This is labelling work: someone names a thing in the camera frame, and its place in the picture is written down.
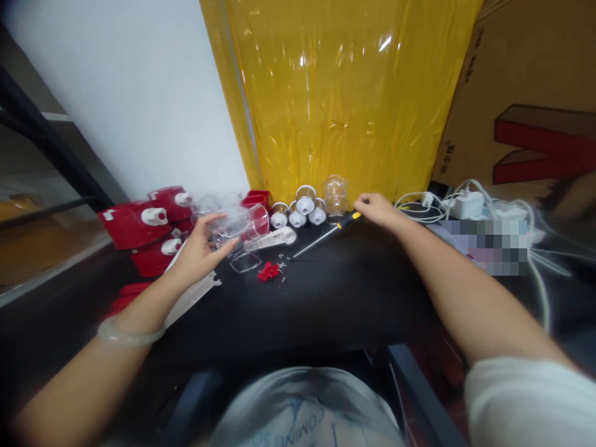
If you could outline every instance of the white sleeve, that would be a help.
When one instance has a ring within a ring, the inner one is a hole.
[[[465,395],[474,446],[596,445],[596,384],[564,366],[483,360]]]

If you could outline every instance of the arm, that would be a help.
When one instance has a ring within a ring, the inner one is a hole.
[[[114,328],[142,335],[163,327],[180,295],[206,277],[238,242],[210,251],[207,227],[222,216],[199,219],[176,264],[114,319]],[[115,414],[150,348],[117,345],[96,336],[15,418],[25,445],[92,443]]]
[[[362,194],[354,207],[399,239],[422,277],[439,318],[470,363],[516,356],[547,359],[577,370],[506,288],[402,215],[382,195]]]

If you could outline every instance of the white charger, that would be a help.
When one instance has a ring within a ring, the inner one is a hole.
[[[482,215],[484,195],[479,191],[464,191],[451,200],[451,214],[459,220],[471,219]]]

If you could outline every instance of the yellow curtain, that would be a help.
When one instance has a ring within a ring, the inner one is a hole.
[[[290,202],[427,188],[482,0],[201,0],[246,174]]]

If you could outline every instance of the white cap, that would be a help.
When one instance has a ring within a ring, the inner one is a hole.
[[[306,216],[298,211],[294,211],[290,214],[290,224],[292,224],[294,228],[300,228],[306,224]]]
[[[188,192],[179,192],[174,196],[174,201],[176,205],[188,208],[192,205],[192,196]]]
[[[315,209],[315,202],[310,197],[302,197],[296,202],[298,212],[307,215]]]
[[[312,213],[309,214],[309,221],[312,224],[320,225],[327,218],[327,214],[321,208],[316,208]]]
[[[167,256],[174,256],[181,247],[180,239],[168,239],[161,244],[161,252]]]
[[[271,216],[271,225],[273,228],[279,229],[287,225],[287,217],[282,213],[273,213]]]
[[[147,208],[141,213],[141,220],[152,227],[159,227],[168,223],[165,208]]]

